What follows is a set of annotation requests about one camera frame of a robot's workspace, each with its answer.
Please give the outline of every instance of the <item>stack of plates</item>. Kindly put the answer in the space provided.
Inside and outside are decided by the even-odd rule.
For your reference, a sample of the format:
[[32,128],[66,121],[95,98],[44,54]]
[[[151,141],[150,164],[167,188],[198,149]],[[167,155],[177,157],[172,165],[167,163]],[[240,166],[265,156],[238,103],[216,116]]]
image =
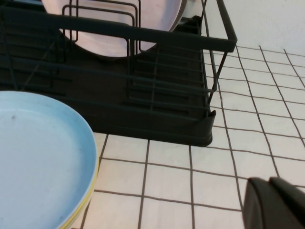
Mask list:
[[0,228],[70,228],[98,170],[86,121],[46,96],[0,92],[0,146]]
[[[119,1],[132,3],[137,7],[139,6],[139,0]],[[70,0],[42,0],[42,2],[48,13],[62,14],[62,8],[68,5]],[[172,31],[182,17],[186,2],[187,0],[141,0],[141,27]],[[76,0],[72,0],[72,5],[76,5]],[[117,10],[135,15],[134,7],[117,4],[115,1],[79,0],[79,6]],[[69,15],[69,8],[66,8],[65,15]],[[76,16],[75,9],[72,10],[72,16]],[[113,12],[79,9],[79,17],[122,22],[132,25],[132,18],[130,16]],[[76,44],[92,53],[102,56],[127,56],[126,40],[120,38],[79,32]],[[154,45],[154,43],[141,42],[141,49],[148,50]]]

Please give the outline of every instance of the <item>black dish rack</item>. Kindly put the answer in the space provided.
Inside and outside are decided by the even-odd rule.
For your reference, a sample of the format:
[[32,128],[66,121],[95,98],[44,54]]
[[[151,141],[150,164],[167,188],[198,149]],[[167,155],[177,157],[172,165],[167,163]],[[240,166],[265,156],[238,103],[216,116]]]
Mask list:
[[[78,0],[65,6],[68,15],[0,0],[0,90],[58,99],[96,132],[207,146],[216,115],[210,102],[237,38],[223,0],[217,5],[228,39],[209,36],[206,4],[202,1],[201,16],[182,18],[174,32],[165,32],[141,28],[141,0],[133,5],[133,26],[80,18]],[[77,38],[69,39],[72,31],[123,38],[128,55],[107,59],[89,53],[75,44]],[[141,41],[157,45],[139,54]],[[212,63],[210,88],[203,50],[209,50]],[[223,52],[219,66],[213,51]]]

